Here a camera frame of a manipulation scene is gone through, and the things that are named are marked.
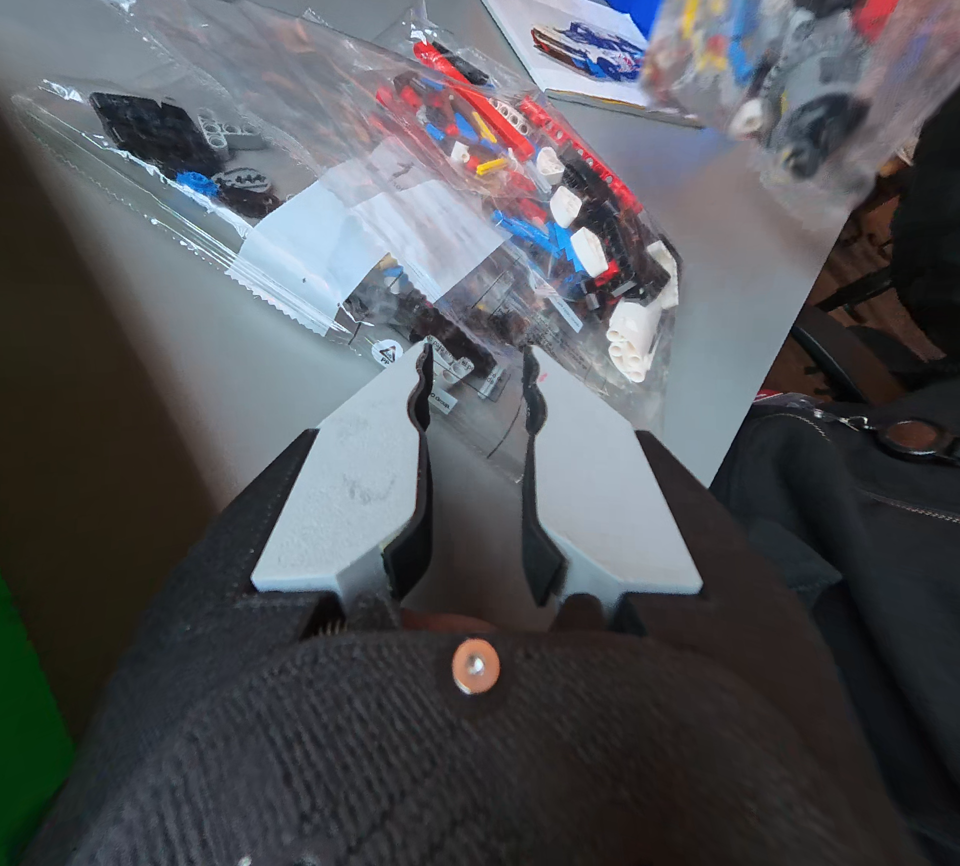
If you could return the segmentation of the lego instruction booklet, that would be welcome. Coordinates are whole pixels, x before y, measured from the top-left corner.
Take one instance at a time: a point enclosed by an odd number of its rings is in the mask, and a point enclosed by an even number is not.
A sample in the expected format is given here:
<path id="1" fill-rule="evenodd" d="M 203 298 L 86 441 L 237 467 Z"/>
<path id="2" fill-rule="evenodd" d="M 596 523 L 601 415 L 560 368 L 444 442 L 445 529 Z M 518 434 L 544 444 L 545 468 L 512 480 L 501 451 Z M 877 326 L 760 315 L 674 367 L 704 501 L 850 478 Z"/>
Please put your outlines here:
<path id="1" fill-rule="evenodd" d="M 627 13 L 592 0 L 481 0 L 534 85 L 555 99 L 688 128 L 693 115 L 642 86 L 647 39 Z"/>

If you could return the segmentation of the black chair base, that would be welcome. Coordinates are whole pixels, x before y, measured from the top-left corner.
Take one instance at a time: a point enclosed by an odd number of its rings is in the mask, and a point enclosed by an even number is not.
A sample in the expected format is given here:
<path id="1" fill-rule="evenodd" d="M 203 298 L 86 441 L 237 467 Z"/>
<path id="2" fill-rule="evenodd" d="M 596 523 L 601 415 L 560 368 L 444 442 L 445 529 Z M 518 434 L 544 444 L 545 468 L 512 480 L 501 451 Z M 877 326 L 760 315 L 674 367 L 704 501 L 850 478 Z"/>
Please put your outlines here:
<path id="1" fill-rule="evenodd" d="M 958 379 L 958 362 L 923 358 L 896 332 L 863 321 L 859 308 L 893 288 L 886 265 L 805 305 L 794 321 L 791 338 L 838 403 L 889 404 L 935 382 Z"/>

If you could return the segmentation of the clear bag black lego pieces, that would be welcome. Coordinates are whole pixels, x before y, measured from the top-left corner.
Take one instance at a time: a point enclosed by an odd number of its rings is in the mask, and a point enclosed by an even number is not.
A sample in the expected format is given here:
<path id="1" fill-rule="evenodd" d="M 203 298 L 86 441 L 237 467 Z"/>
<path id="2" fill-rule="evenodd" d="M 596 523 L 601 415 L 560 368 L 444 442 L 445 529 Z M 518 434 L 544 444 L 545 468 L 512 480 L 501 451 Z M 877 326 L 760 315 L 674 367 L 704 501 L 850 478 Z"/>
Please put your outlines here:
<path id="1" fill-rule="evenodd" d="M 358 352 L 430 336 L 435 297 L 357 208 L 417 182 L 392 49 L 247 0 L 72 0 L 63 65 L 14 104 L 66 165 L 249 298 Z"/>

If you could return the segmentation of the clear bag small lego pieces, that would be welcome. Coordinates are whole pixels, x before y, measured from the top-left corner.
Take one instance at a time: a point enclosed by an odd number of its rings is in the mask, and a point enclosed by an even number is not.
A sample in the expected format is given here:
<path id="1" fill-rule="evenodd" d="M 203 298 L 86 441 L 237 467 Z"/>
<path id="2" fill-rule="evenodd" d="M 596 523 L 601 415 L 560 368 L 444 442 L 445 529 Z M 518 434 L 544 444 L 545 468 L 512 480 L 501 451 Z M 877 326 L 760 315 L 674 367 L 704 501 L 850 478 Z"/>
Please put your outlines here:
<path id="1" fill-rule="evenodd" d="M 810 218 L 865 198 L 958 78 L 959 0 L 663 0 L 643 85 Z"/>

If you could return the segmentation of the person's dark jacket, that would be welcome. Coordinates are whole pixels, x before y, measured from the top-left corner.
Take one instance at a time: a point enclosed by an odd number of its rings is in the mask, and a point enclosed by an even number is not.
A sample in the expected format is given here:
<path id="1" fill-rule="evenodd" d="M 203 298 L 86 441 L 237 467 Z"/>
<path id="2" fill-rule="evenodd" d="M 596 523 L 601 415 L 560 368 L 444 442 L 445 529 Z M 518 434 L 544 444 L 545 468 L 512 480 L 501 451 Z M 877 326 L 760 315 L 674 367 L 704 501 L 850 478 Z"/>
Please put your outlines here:
<path id="1" fill-rule="evenodd" d="M 958 379 L 874 407 L 757 401 L 710 487 L 817 625 L 918 848 L 958 864 L 959 469 L 816 411 L 958 434 Z"/>

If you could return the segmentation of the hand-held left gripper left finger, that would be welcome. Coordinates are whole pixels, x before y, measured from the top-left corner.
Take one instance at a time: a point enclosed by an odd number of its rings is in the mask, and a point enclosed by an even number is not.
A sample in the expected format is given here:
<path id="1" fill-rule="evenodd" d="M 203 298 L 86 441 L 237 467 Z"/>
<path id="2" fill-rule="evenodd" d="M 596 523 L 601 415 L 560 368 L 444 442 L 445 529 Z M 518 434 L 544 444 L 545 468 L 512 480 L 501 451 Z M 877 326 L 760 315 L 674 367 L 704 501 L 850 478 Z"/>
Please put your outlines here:
<path id="1" fill-rule="evenodd" d="M 258 593 L 414 590 L 432 555 L 432 386 L 419 343 L 321 421 L 251 573 Z"/>

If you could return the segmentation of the black badge reel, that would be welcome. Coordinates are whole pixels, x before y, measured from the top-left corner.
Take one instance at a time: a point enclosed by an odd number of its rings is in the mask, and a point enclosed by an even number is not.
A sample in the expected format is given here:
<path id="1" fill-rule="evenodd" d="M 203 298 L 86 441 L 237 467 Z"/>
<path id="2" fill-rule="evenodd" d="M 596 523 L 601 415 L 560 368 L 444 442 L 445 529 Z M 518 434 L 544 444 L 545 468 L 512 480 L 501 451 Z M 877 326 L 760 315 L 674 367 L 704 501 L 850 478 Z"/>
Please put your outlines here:
<path id="1" fill-rule="evenodd" d="M 883 452 L 904 461 L 959 467 L 959 436 L 932 420 L 906 416 L 882 418 L 816 411 L 816 419 L 869 435 Z"/>

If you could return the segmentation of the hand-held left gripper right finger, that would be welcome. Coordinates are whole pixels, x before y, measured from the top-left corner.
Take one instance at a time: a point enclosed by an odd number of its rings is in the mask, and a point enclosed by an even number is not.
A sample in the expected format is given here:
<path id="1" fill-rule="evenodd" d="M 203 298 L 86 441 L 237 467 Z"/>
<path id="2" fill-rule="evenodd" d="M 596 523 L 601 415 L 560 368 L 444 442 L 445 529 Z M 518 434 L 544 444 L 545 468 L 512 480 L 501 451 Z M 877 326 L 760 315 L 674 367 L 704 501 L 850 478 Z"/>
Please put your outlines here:
<path id="1" fill-rule="evenodd" d="M 538 607 L 696 596 L 702 576 L 630 421 L 539 346 L 523 357 L 521 563 Z"/>

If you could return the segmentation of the large clear bag lego pieces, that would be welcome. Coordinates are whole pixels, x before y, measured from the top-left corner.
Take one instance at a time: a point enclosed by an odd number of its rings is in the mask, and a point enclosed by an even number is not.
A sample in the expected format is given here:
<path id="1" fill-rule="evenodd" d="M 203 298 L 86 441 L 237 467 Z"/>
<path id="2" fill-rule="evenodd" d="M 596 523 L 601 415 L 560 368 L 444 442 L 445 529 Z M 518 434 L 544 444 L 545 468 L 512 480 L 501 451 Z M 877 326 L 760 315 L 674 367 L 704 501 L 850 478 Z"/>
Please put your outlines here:
<path id="1" fill-rule="evenodd" d="M 541 94 L 417 10 L 387 46 L 309 26 L 340 148 L 321 181 L 373 259 L 331 253 L 327 335 L 431 344 L 434 403 L 514 480 L 530 348 L 658 430 L 681 263 L 636 194 Z"/>

